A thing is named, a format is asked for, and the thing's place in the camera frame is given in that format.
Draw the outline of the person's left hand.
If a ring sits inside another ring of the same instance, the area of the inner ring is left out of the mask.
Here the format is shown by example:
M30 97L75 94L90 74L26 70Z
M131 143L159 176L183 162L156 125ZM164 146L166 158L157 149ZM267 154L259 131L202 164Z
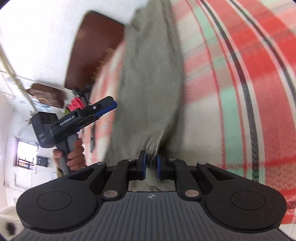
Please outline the person's left hand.
M67 166L72 170L80 170L86 167L86 160L83 154L84 148L82 146L81 138L78 138L74 143L74 150L68 154ZM52 158L58 169L62 169L60 164L60 158L62 158L63 152L59 149L54 149L52 152Z

